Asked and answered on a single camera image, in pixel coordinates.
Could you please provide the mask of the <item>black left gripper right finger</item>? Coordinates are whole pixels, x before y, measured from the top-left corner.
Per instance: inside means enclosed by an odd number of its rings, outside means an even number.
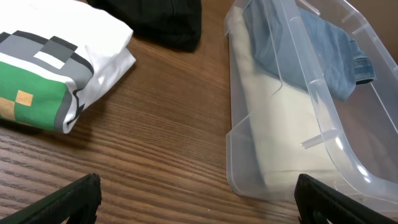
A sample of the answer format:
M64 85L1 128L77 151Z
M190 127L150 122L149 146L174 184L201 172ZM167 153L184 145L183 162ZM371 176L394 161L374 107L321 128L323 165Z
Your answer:
M300 174L294 192L300 224L397 224L307 174Z

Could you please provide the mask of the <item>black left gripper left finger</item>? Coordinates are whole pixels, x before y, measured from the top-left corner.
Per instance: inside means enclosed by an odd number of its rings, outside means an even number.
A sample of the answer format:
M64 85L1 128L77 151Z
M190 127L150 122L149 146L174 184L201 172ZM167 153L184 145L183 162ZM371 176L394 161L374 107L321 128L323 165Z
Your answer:
M94 224L101 205L98 174L88 174L41 200L1 219L1 224Z

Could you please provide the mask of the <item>cream cloth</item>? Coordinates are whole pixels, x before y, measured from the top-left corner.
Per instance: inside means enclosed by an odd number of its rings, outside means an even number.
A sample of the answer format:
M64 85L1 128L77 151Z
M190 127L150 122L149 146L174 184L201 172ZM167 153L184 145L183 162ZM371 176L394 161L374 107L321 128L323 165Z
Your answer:
M230 41L239 79L243 86L248 115L236 127L251 130L259 190L292 188L300 174L324 182L340 178L323 144L305 149L303 142L318 136L320 130L309 95L261 68L254 60L253 42L243 10L231 10Z

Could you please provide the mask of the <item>white printed t-shirt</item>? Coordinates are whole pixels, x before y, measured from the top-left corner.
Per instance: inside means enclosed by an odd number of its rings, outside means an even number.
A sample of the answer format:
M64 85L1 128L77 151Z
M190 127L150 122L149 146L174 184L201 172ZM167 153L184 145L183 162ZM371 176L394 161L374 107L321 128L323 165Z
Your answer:
M1 118L70 132L134 64L132 34L81 1L2 1Z

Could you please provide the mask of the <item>blue jeans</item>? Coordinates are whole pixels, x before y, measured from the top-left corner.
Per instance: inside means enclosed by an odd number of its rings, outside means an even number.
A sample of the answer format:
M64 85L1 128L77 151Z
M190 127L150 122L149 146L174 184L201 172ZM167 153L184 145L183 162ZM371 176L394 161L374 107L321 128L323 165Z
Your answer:
M268 74L306 90L289 31L274 5L270 4L269 15L266 6L264 1L251 1L243 12L254 59ZM357 41L311 12L302 8L299 12L332 97L346 101L356 86L376 80L372 63Z

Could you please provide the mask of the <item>black garment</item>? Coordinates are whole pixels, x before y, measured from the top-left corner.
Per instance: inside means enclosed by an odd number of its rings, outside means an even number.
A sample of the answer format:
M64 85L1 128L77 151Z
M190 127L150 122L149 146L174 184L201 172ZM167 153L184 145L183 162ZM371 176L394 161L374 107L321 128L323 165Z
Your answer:
M193 52L202 32L200 0L87 0L125 22L139 36Z

